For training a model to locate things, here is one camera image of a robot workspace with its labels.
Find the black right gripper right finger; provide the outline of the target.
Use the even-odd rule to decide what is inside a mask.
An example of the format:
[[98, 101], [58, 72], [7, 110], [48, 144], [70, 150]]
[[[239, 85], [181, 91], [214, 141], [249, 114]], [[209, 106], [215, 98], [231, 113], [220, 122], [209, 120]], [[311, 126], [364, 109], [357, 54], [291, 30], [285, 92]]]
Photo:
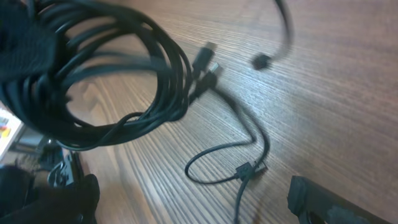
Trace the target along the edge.
[[292, 176], [287, 201], [300, 224], [390, 224], [302, 176]]

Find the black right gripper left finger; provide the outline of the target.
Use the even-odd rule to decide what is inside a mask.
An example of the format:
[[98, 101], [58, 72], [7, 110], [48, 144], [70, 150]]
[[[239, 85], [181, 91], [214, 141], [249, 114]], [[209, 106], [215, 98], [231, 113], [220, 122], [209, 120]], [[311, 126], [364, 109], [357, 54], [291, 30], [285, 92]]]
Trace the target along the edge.
[[1, 217], [1, 224], [95, 223], [100, 188], [95, 175], [64, 188], [41, 188], [41, 198]]

